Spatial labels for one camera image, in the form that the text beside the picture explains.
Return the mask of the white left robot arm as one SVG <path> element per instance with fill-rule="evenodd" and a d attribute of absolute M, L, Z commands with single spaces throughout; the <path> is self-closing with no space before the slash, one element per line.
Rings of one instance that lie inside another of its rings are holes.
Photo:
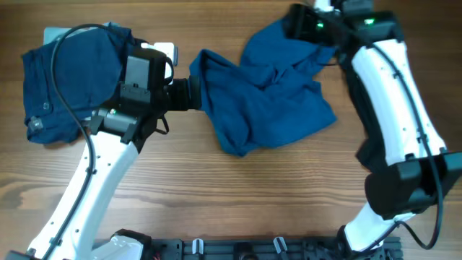
<path fill-rule="evenodd" d="M 90 119 L 90 135 L 77 169 L 48 223 L 26 252 L 7 259 L 150 259 L 152 239 L 130 230 L 116 231 L 95 247 L 95 236 L 118 184 L 145 141 L 168 111 L 201 107 L 197 76 L 146 88 L 123 84 L 121 96 L 100 106 Z"/>

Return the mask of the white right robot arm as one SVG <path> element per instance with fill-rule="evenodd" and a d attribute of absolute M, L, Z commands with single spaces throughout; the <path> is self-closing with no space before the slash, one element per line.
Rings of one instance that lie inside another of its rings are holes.
<path fill-rule="evenodd" d="M 366 204 L 342 226 L 332 249 L 341 259 L 379 257 L 388 236 L 429 207 L 436 219 L 430 250 L 443 222 L 443 200 L 461 177 L 460 152 L 448 151 L 427 114 L 409 66 L 396 15 L 371 1 L 293 4 L 285 35 L 334 47 L 366 140 L 357 159 L 369 170 Z"/>

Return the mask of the blue t-shirt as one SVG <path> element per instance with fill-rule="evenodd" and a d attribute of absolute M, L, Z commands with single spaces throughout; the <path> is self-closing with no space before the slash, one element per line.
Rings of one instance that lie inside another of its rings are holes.
<path fill-rule="evenodd" d="M 189 66 L 201 87 L 201 110 L 222 149 L 244 157 L 258 148 L 278 148 L 336 122 L 314 76 L 334 48 L 284 35 L 277 20 L 250 37 L 240 63 L 203 49 Z"/>

